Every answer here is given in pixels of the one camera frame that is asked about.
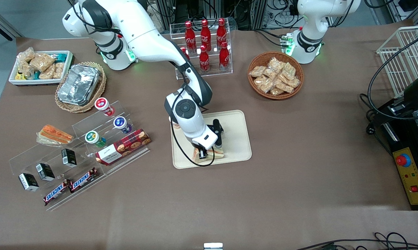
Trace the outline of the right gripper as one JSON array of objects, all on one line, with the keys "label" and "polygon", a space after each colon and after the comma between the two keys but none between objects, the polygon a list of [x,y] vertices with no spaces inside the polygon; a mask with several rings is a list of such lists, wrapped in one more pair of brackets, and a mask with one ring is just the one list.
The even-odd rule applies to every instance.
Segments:
[{"label": "right gripper", "polygon": [[213,132],[209,126],[205,127],[202,135],[191,139],[191,142],[194,145],[202,147],[199,149],[199,160],[204,160],[207,158],[207,150],[211,149],[217,140],[218,135]]}]

